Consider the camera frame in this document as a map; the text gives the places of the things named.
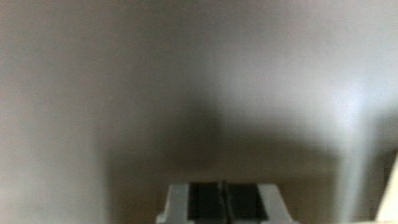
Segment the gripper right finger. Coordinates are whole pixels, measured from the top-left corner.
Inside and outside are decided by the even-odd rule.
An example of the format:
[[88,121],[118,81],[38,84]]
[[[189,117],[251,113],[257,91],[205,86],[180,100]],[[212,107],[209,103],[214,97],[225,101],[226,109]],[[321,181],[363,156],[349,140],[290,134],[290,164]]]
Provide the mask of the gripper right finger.
[[230,224],[298,224],[274,184],[230,183],[225,190]]

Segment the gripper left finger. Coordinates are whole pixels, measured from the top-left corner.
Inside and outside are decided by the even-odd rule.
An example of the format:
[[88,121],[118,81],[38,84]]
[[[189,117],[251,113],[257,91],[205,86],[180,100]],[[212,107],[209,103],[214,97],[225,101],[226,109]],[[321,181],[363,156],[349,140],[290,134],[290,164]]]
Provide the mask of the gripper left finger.
[[221,184],[175,183],[157,224],[226,224]]

